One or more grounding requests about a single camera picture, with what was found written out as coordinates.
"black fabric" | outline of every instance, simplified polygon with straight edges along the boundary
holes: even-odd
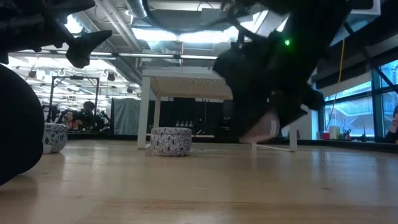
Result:
[[[39,99],[16,73],[0,65],[0,185],[36,165],[43,153],[44,116]]]
[[[223,104],[198,102],[189,98],[174,98],[160,105],[160,127],[174,127],[179,121],[193,122],[194,132],[212,135],[217,122],[223,117]],[[149,102],[148,126],[154,123],[155,101]]]
[[[385,143],[395,143],[396,140],[398,140],[398,133],[392,133],[389,131],[384,137]]]

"gray partition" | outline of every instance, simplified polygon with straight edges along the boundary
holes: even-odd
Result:
[[[114,99],[114,134],[138,135],[139,108],[141,101]]]

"ceiling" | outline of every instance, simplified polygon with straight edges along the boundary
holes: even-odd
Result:
[[[127,7],[127,0],[95,1],[96,7],[68,17],[67,28],[74,35],[79,35],[82,29],[87,32],[111,30],[113,35],[100,45],[96,51],[217,56],[228,50],[230,42],[236,40],[238,36],[238,31],[227,24],[222,24],[206,32],[173,35],[149,26],[145,19],[132,19],[131,12]],[[219,18],[223,13],[220,10],[220,0],[206,2],[149,0],[149,5],[154,16],[162,23],[167,24],[172,30],[192,29]],[[240,18],[240,22],[251,31],[267,36],[274,29],[283,30],[287,19],[287,16],[274,14],[263,7],[255,7],[252,10],[252,16]],[[364,20],[370,20],[369,16],[350,17],[351,23],[362,22],[363,24]],[[51,82],[51,75],[58,74],[61,70],[71,75],[98,77],[102,86],[99,90],[99,98],[106,101],[108,99],[107,95],[116,97],[128,96],[139,99],[141,93],[139,88],[136,88],[132,95],[126,94],[126,88],[128,85],[139,86],[141,84],[142,71],[151,67],[211,68],[213,66],[213,62],[209,60],[124,58],[121,62],[120,58],[115,60],[95,58],[91,60],[89,67],[79,70],[73,68],[65,58],[45,58],[42,56],[35,58],[27,57],[26,55],[10,55],[12,60],[9,67],[22,78],[26,78],[32,68],[38,70],[38,74],[45,77],[43,80],[38,78],[27,79],[27,82],[35,83],[35,85],[32,85],[34,90],[37,93],[42,93],[43,98],[49,94],[49,89],[45,85],[40,86],[37,84],[46,83],[48,85]],[[109,82],[106,79],[109,71],[116,75],[116,79],[113,82]],[[88,80],[64,80],[63,82],[68,84],[62,86],[63,84],[60,83],[56,90],[65,96],[68,94],[82,94],[87,99],[92,98],[92,92],[95,92],[94,87],[88,87],[89,85],[94,86]],[[67,85],[75,85],[77,88],[72,88],[79,89],[79,91],[72,90]]]

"black curtain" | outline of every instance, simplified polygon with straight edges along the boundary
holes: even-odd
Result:
[[[177,121],[193,122],[195,132],[202,130],[212,135],[218,122],[223,119],[222,103],[197,102],[193,98],[174,98],[162,101],[160,105],[160,127],[175,127]],[[148,127],[154,123],[155,101],[149,102]]]

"wall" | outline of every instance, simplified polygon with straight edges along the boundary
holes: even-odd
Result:
[[[368,81],[371,81],[371,72],[366,72],[365,74],[358,77],[350,78],[349,80],[324,87],[322,89],[319,89],[319,91],[323,93],[324,97],[328,97],[334,95],[335,93],[339,93],[354,86],[366,83]]]

